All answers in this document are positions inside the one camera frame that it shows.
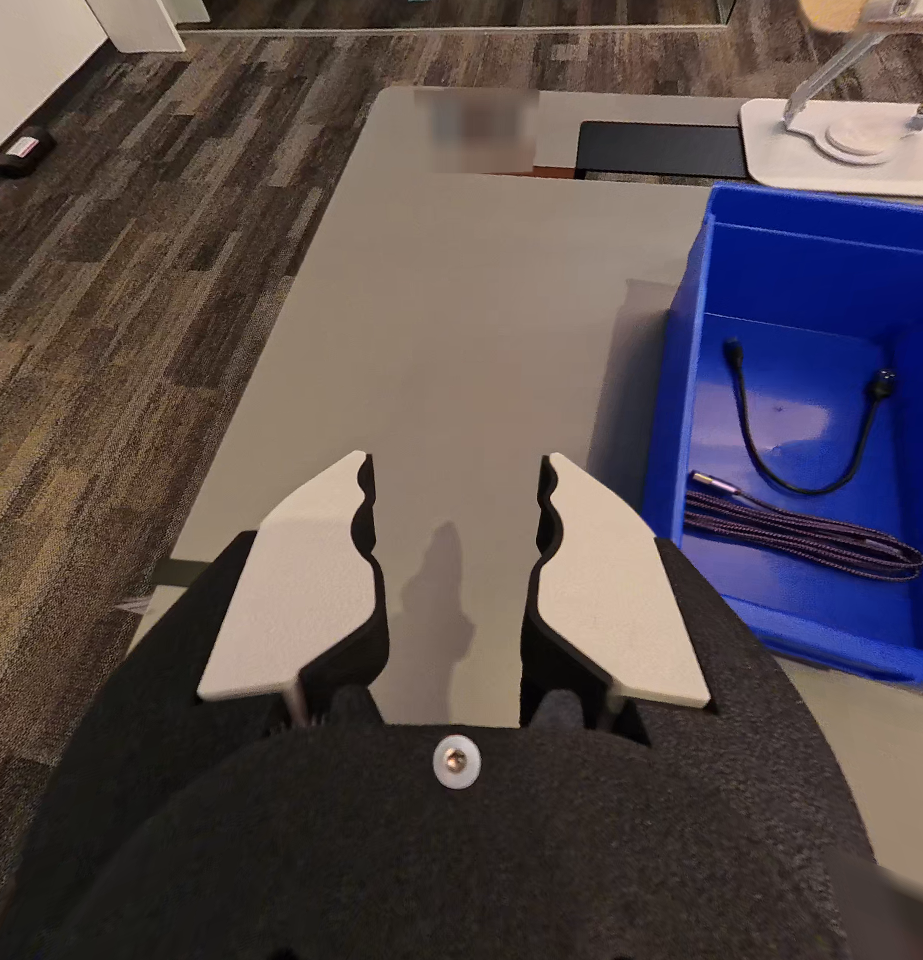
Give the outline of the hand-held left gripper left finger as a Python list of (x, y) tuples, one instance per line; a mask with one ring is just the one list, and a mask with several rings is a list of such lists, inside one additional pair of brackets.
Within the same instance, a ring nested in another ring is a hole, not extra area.
[(354, 450), (262, 520), (196, 689), (205, 703), (273, 694), (300, 725), (368, 687), (391, 652), (374, 556), (375, 476)]

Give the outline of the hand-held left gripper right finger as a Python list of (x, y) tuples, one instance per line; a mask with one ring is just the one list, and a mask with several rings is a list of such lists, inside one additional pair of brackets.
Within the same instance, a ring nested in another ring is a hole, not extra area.
[(520, 725), (551, 691), (596, 729), (629, 701), (711, 706), (657, 539), (625, 500), (562, 453), (542, 458), (538, 559), (520, 636)]

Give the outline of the blue plastic bin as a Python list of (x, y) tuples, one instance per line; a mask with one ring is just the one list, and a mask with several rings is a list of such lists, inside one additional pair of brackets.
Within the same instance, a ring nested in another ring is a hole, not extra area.
[(777, 653), (923, 688), (923, 572), (690, 530), (690, 474), (923, 554), (923, 207), (719, 183), (671, 303), (641, 515)]

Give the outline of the wooden document stand white base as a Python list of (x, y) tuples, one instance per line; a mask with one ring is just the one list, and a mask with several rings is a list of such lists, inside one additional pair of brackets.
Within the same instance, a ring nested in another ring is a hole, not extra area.
[(820, 94), (894, 35), (923, 35), (923, 1), (799, 1), (813, 30), (844, 37), (786, 102), (739, 110), (749, 176), (762, 186), (923, 199), (923, 101), (828, 101)]

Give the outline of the black device on floor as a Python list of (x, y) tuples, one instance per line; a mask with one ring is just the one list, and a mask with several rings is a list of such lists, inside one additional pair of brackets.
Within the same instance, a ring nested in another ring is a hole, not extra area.
[(0, 177), (23, 179), (33, 174), (58, 142), (43, 126), (24, 126), (0, 149)]

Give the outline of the glass floor partition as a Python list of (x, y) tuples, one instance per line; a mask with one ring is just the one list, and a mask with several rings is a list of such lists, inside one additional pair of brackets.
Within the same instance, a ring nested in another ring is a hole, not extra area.
[(725, 26), (734, 1), (205, 1), (191, 29)]

